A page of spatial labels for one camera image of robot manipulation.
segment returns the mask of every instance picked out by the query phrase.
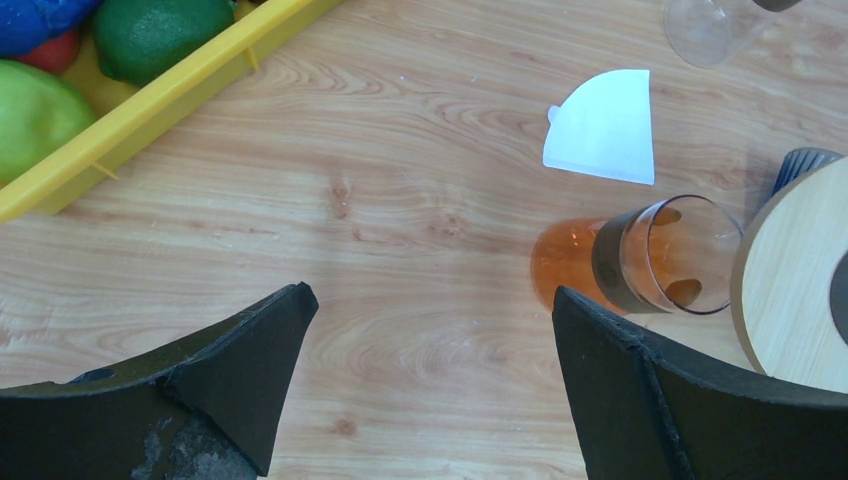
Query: glass rim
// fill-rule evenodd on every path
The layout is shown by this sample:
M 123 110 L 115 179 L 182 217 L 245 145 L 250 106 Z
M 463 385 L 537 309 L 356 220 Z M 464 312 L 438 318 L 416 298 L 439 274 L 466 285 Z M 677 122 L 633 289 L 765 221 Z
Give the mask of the glass rim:
M 669 206 L 671 203 L 673 203 L 677 200 L 684 199 L 684 198 L 695 198 L 695 199 L 698 199 L 698 200 L 703 200 L 703 201 L 707 202 L 708 204 L 712 205 L 713 207 L 715 207 L 719 212 L 721 212 L 721 214 L 724 216 L 724 218 L 727 219 L 730 222 L 730 224 L 733 225 L 734 228 L 736 228 L 736 231 L 739 233 L 739 241 L 740 242 L 742 241 L 742 236 L 744 234 L 744 230 L 742 228 L 742 225 L 740 225 L 739 222 L 736 221 L 736 219 L 733 218 L 733 216 L 730 215 L 730 213 L 728 213 L 727 210 L 724 209 L 724 207 L 722 207 L 721 205 L 715 203 L 714 201 L 710 200 L 709 198 L 707 198 L 703 195 L 697 195 L 697 194 L 675 195 L 671 198 L 663 200 L 662 202 L 655 203 L 654 205 L 648 207 L 649 209 L 653 208 L 653 207 L 658 207 L 651 214 L 651 220 L 650 220 L 650 222 L 648 222 L 648 233 L 647 233 L 646 238 L 645 238 L 645 255 L 647 255 L 647 257 L 648 257 L 648 268 L 650 268 L 650 270 L 651 270 L 651 279 L 654 281 L 654 285 L 656 285 L 657 290 L 662 292 L 663 297 L 666 300 L 668 300 L 669 302 L 671 302 L 672 305 L 674 305 L 675 307 L 679 308 L 680 310 L 682 310 L 684 312 L 691 313 L 693 315 L 704 315 L 704 316 L 713 315 L 713 314 L 718 313 L 718 312 L 720 312 L 720 311 L 722 311 L 725 308 L 730 306 L 730 292 L 728 292 L 728 294 L 727 294 L 727 300 L 725 300 L 725 302 L 722 303 L 721 306 L 719 306 L 715 309 L 712 309 L 712 310 L 699 311 L 699 310 L 692 310 L 692 309 L 689 309 L 687 307 L 684 307 L 683 305 L 680 305 L 679 303 L 674 301 L 673 298 L 669 297 L 668 294 L 665 292 L 665 289 L 662 287 L 662 285 L 660 285 L 659 281 L 657 280 L 656 270 L 654 269 L 654 262 L 651 260 L 651 256 L 648 253 L 648 252 L 651 251 L 651 232 L 653 232 L 653 230 L 654 230 L 654 223 L 656 222 L 657 215 L 664 208 Z M 639 218 L 639 215 L 635 216 L 633 221 L 635 222 L 638 218 Z

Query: wooden coaster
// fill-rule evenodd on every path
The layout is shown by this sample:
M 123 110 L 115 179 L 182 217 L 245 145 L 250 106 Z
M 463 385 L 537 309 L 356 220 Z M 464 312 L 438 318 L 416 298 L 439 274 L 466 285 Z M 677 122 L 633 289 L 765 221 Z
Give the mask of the wooden coaster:
M 848 296 L 841 291 L 848 282 L 837 272 L 846 252 L 848 157 L 782 189 L 745 233 L 731 278 L 731 312 L 754 368 L 848 393 L 848 343 L 834 322 Z

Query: drinking glass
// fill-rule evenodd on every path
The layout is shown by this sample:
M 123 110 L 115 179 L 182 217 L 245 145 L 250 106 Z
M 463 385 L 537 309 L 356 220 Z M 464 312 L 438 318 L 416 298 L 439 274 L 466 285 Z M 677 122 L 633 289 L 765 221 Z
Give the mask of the drinking glass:
M 713 67 L 748 46 L 800 0 L 670 0 L 665 34 L 687 62 Z
M 709 315 L 730 304 L 742 228 L 699 195 L 680 195 L 611 219 L 550 227 L 536 242 L 533 285 L 553 309 L 560 285 L 620 314 Z

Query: wooden table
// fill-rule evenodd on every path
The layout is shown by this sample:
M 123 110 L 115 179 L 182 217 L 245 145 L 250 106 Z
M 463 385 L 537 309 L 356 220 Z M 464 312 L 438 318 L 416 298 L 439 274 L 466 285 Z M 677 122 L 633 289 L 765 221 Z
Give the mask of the wooden table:
M 321 309 L 272 478 L 582 478 L 529 280 L 564 218 L 706 195 L 745 222 L 782 156 L 848 151 L 848 13 L 810 0 L 731 63 L 658 0 L 348 0 L 64 214 L 0 226 L 0 383 L 67 381 L 285 284 Z M 652 74 L 653 187 L 542 166 L 547 109 Z M 729 313 L 634 320 L 748 366 Z

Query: yellow tray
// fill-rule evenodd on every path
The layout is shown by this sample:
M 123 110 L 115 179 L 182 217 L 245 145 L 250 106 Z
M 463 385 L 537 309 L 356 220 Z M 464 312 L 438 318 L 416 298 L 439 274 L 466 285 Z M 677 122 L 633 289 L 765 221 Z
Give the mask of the yellow tray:
M 103 77 L 93 42 L 84 38 L 77 62 L 63 77 L 101 118 L 0 189 L 0 223 L 29 211 L 59 212 L 339 3 L 268 0 L 253 10 L 243 1 L 232 27 L 138 91 Z M 82 78 L 89 87 L 78 83 Z

